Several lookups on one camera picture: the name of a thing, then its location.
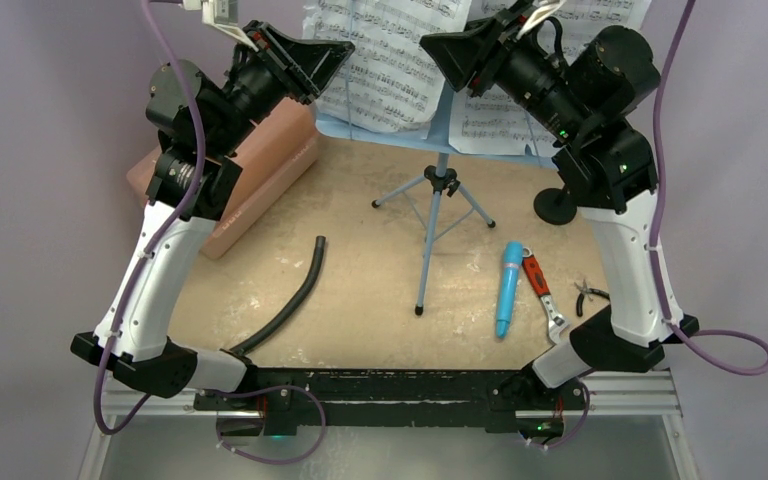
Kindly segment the sheet music top page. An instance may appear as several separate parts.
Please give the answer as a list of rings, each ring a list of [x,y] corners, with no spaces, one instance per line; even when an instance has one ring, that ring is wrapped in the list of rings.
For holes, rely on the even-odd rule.
[[[603,28],[619,24],[642,26],[649,0],[567,1],[555,13],[563,28],[561,46],[572,62]],[[454,94],[449,125],[449,144],[462,154],[490,154],[549,158],[557,149],[555,138],[518,106],[500,87],[480,97],[465,91]]]

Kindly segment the sheet music page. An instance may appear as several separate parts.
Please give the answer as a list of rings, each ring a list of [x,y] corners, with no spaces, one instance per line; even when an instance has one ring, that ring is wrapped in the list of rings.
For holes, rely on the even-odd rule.
[[[316,101],[317,113],[375,133],[427,127],[445,79],[419,42],[462,30],[470,7],[461,0],[305,2],[305,39],[355,47]]]
[[[619,24],[642,26],[649,0],[567,1],[555,13],[563,28],[561,46],[572,62],[603,28]],[[449,144],[462,154],[490,154],[549,158],[557,149],[555,138],[518,106],[500,87],[480,97],[465,91],[454,94],[449,125]]]

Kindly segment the sheet music bottom page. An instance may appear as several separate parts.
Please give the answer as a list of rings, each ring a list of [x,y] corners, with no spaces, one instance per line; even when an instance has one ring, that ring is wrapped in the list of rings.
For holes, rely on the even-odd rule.
[[[445,79],[419,42],[462,30],[470,7],[461,0],[305,2],[305,39],[355,47],[316,101],[317,113],[375,133],[427,127]]]

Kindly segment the black microphone desk stand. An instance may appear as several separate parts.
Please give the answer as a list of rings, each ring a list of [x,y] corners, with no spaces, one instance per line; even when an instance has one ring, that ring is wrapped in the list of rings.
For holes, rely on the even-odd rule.
[[[541,190],[534,198],[533,209],[541,220],[556,226],[569,224],[577,214],[568,187]]]

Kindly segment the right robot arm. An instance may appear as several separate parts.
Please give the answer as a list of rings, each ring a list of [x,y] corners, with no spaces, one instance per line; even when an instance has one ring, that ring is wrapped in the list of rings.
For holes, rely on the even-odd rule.
[[[529,404],[544,407],[589,371],[652,370],[665,344],[698,334],[700,325],[674,299],[655,244],[655,157],[627,119],[660,82],[650,45],[613,24],[566,62],[525,30],[533,14],[519,1],[460,32],[425,35],[420,46],[454,90],[480,96],[499,87],[554,137],[553,163],[597,241],[609,304],[513,380]]]

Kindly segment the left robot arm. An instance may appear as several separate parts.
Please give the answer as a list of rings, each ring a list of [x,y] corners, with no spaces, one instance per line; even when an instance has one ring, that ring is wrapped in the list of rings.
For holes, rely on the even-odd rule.
[[[146,116],[160,154],[140,237],[110,309],[70,345],[134,390],[162,398],[219,390],[235,409],[258,395],[245,361],[176,344],[168,335],[172,312],[241,175],[236,149],[282,101],[318,99],[355,50],[349,41],[294,39],[262,21],[243,33],[223,85],[188,60],[172,59],[153,74]]]

